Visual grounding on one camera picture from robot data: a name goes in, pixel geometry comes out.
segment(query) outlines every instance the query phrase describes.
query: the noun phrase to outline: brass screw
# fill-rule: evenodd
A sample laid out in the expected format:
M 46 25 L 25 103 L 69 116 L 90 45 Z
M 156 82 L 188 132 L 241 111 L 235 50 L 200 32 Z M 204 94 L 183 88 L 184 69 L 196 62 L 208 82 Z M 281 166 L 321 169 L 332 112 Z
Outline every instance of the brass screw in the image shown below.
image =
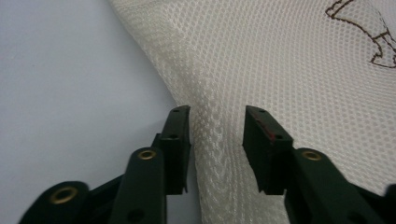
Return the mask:
M 53 204 L 67 203 L 76 197 L 78 190 L 74 187 L 68 186 L 56 190 L 50 197 L 49 202 Z
M 145 150 L 145 151 L 140 152 L 138 157 L 140 158 L 140 160 L 147 161 L 147 160 L 151 160 L 156 155 L 157 155 L 157 153 L 153 150 Z
M 314 152 L 314 151 L 304 151 L 303 156 L 311 161 L 320 161 L 321 160 L 321 156 L 317 152 Z

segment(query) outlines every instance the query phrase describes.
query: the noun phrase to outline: white surface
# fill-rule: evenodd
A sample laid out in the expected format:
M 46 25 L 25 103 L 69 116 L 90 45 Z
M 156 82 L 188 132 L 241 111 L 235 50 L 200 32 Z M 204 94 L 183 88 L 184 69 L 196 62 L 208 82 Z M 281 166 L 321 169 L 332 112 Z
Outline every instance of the white surface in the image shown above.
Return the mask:
M 174 106 L 106 0 L 0 1 L 0 223 L 59 182 L 122 174 Z M 200 222 L 191 164 L 170 224 Z
M 383 39 L 369 0 L 339 1 L 350 4 L 334 18 L 337 0 L 110 2 L 176 101 L 195 108 L 204 223 L 288 222 L 282 198 L 258 192 L 242 149 L 246 105 L 267 109 L 295 147 L 324 152 L 349 181 L 376 193 L 396 182 L 396 42 Z M 375 5 L 395 28 L 396 1 Z M 379 46 L 384 57 L 371 63 Z

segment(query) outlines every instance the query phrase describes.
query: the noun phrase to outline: white mesh fabric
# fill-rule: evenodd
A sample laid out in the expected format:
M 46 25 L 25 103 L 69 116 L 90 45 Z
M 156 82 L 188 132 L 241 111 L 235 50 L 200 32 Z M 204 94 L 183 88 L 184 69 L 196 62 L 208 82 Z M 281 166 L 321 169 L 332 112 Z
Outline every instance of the white mesh fabric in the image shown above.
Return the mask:
M 191 128 L 204 223 L 287 222 L 242 149 L 245 105 L 376 193 L 396 182 L 395 2 L 110 0 Z

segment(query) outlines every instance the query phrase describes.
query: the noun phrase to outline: screw hole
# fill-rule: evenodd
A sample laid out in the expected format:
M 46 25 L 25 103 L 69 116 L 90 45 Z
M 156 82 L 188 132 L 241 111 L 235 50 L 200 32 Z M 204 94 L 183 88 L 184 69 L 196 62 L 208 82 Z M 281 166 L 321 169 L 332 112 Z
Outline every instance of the screw hole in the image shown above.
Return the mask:
M 365 224 L 367 223 L 367 220 L 359 213 L 357 212 L 349 212 L 347 214 L 347 219 L 351 221 L 352 223 L 358 223 L 358 224 Z
M 155 151 L 152 150 L 146 150 L 146 151 L 142 151 L 139 153 L 138 157 L 140 158 L 140 160 L 151 160 L 152 158 L 154 158 L 157 155 L 157 153 L 155 153 Z
M 303 156 L 311 161 L 320 161 L 321 156 L 314 151 L 304 151 Z
M 142 209 L 134 209 L 128 214 L 128 221 L 131 223 L 138 223 L 145 217 L 145 212 Z
M 169 135 L 169 137 L 172 138 L 172 139 L 177 139 L 178 135 L 177 134 L 171 134 L 171 135 Z
M 68 186 L 56 190 L 50 197 L 49 201 L 53 204 L 67 203 L 76 197 L 78 190 L 74 187 Z

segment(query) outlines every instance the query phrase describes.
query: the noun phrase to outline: white background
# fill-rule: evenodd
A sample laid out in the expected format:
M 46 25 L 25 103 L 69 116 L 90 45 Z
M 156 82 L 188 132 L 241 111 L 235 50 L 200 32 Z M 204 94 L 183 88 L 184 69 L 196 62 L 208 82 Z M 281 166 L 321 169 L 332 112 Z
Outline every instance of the white background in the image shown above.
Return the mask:
M 174 106 L 106 0 L 0 1 L 0 223 L 57 183 L 121 175 Z M 170 224 L 201 222 L 193 163 Z

